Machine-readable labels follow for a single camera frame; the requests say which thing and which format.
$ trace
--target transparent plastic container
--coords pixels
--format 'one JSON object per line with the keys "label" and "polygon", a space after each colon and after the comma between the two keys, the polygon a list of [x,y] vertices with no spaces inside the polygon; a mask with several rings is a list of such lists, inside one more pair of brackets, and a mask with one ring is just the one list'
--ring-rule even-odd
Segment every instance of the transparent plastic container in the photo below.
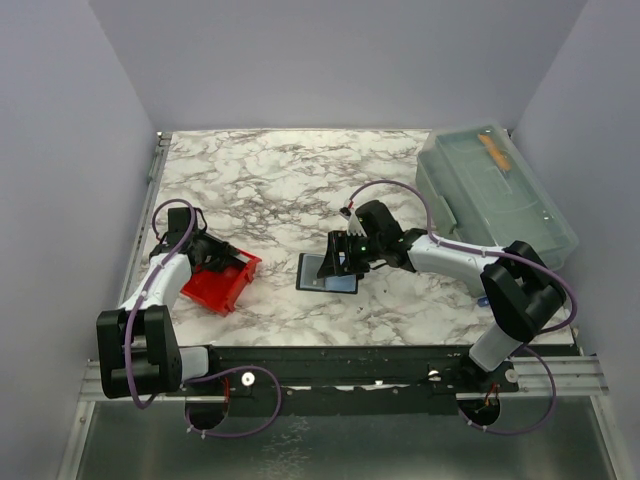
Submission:
{"label": "transparent plastic container", "polygon": [[432,132],[418,155],[418,190],[438,233],[484,246],[529,243],[552,270],[578,237],[506,132],[495,123]]}

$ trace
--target white wall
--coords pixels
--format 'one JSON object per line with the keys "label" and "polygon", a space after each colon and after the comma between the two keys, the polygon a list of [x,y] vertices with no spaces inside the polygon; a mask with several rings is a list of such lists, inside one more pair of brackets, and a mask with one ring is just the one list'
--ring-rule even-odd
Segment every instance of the white wall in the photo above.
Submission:
{"label": "white wall", "polygon": [[580,237],[564,274],[640,473],[640,3],[590,0],[514,138]]}
{"label": "white wall", "polygon": [[0,3],[0,478],[54,478],[155,134],[84,0]]}
{"label": "white wall", "polygon": [[158,130],[514,127],[586,0],[90,0]]}

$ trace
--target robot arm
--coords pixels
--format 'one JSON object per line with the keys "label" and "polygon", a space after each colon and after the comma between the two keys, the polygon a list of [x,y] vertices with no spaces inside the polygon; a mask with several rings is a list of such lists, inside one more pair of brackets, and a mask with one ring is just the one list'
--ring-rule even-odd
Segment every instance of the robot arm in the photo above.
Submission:
{"label": "robot arm", "polygon": [[[479,247],[447,240],[447,244],[461,248],[456,250],[440,246],[425,230],[403,231],[388,208],[377,200],[351,215],[348,210],[341,212],[349,217],[349,229],[329,232],[327,253],[317,277],[362,278],[372,269],[372,263],[384,261],[410,272],[439,273],[462,280],[472,295],[487,296],[496,319],[469,351],[469,358],[484,372],[495,370],[523,343],[533,340],[566,300],[563,288],[539,270],[486,255],[506,252],[544,266],[524,242],[506,248],[480,247],[484,254],[468,253],[463,250]],[[352,215],[358,219],[357,227]]]}
{"label": "robot arm", "polygon": [[[206,347],[178,347],[169,312],[194,274],[203,270],[223,272],[230,266],[242,270],[249,258],[228,242],[206,233],[206,224],[199,228],[196,220],[188,232],[188,241],[167,261],[169,252],[187,233],[190,215],[188,208],[169,209],[167,233],[150,254],[145,278],[118,309],[104,311],[98,317],[100,371],[108,398],[130,395],[124,358],[125,327],[141,297],[133,325],[131,365],[138,393],[175,392],[184,381],[209,371]],[[149,281],[147,291],[143,291]]]}

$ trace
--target marble tabletop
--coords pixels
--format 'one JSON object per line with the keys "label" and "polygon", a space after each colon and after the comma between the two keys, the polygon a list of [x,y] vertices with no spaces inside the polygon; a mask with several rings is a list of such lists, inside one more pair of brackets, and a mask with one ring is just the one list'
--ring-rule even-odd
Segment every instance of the marble tabletop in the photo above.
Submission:
{"label": "marble tabletop", "polygon": [[[184,198],[203,209],[213,235],[262,259],[226,317],[178,298],[171,316],[180,345],[329,346],[471,344],[493,321],[466,287],[436,274],[382,268],[357,295],[295,289],[298,255],[324,254],[327,232],[346,228],[338,209],[360,185],[392,178],[414,185],[429,132],[234,130],[174,133],[156,205]],[[403,229],[424,228],[419,200],[376,186]],[[166,215],[160,215],[159,228]],[[155,244],[148,235],[141,275]],[[543,344],[569,344],[568,329]]]}

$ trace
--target red container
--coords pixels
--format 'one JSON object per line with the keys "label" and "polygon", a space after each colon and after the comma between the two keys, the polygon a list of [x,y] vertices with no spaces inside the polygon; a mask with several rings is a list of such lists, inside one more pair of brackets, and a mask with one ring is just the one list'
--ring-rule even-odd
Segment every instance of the red container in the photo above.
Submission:
{"label": "red container", "polygon": [[203,270],[194,273],[182,288],[182,293],[194,302],[221,315],[233,312],[240,293],[253,281],[258,263],[262,260],[255,255],[240,250],[249,258],[242,270],[227,267],[222,273]]}

